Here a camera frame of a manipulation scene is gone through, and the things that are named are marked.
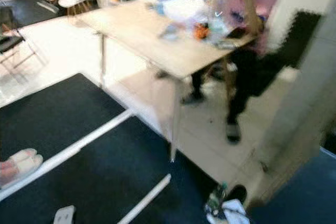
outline white floor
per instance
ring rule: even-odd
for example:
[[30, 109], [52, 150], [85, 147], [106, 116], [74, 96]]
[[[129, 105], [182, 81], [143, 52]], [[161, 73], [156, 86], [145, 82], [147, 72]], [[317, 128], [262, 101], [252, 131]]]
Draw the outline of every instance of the white floor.
[[[95, 31], [62, 17], [25, 27], [22, 33], [34, 47], [37, 45], [48, 64], [42, 67], [35, 59], [26, 61], [20, 68], [29, 80], [24, 84], [18, 84], [0, 66], [0, 106], [78, 72], [98, 83], [100, 44]], [[22, 56], [26, 49], [22, 46], [20, 50]], [[111, 39], [107, 40], [107, 55], [107, 91], [137, 111], [157, 132], [170, 138], [174, 83], [169, 78], [155, 79], [156, 69]], [[219, 182], [233, 182], [237, 174], [249, 180], [253, 174], [241, 167], [261, 140], [290, 84], [278, 78], [261, 97], [250, 100], [239, 119], [243, 139], [232, 146], [225, 140], [225, 85], [209, 80], [204, 84], [206, 102], [182, 108], [181, 150]], [[184, 92], [189, 90], [187, 79]]]

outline black pants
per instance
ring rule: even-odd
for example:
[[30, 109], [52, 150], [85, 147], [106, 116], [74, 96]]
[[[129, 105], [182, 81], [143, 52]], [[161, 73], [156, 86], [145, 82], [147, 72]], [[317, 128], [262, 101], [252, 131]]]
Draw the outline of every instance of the black pants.
[[[272, 82], [284, 64], [275, 55], [258, 60], [257, 54], [248, 49], [238, 49], [230, 55], [230, 61], [237, 68], [236, 94], [229, 105], [228, 123], [235, 123], [238, 115], [245, 110], [250, 96], [260, 95]], [[201, 94], [202, 76], [208, 67], [192, 75], [195, 94]]]

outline bottle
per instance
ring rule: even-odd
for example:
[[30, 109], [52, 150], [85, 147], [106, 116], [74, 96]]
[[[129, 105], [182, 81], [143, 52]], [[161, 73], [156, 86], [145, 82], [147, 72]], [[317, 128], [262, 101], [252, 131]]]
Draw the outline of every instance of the bottle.
[[218, 215], [226, 197], [226, 188], [227, 184], [224, 182], [222, 185], [218, 185], [209, 195], [209, 199], [204, 206], [204, 211], [207, 214]]

